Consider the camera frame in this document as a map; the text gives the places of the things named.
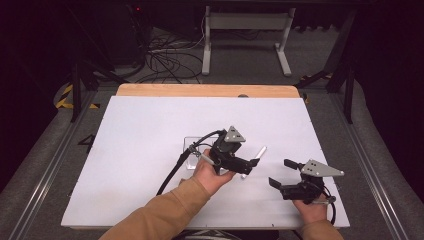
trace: wire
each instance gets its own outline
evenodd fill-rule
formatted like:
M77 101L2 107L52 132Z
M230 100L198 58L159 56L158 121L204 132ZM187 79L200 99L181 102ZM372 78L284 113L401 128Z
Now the wire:
M200 138L197 142L193 143L193 147L197 148L200 143L202 143L204 140L208 139L209 137L218 134L221 135L224 133L223 130L217 130L214 132L211 132L204 137ZM185 160L187 160L188 156L191 154L190 150L187 148L178 159L177 163L175 164L174 168L171 170L171 172L168 174L168 176L165 178L165 181L163 181L162 185L160 186L158 192L156 193L156 196L159 196L163 193L163 190L165 190L166 185L168 185L169 181L172 179L172 177L175 175L175 173L178 171L178 169L183 165Z
M330 190L328 190L328 188L326 186L324 186L324 189L327 190L327 192L323 191L323 194L325 195L326 198L331 197L331 192ZM331 218L331 224L334 225L334 223L336 222L336 206L334 205L334 202L331 203L331 208L333 209L333 217Z

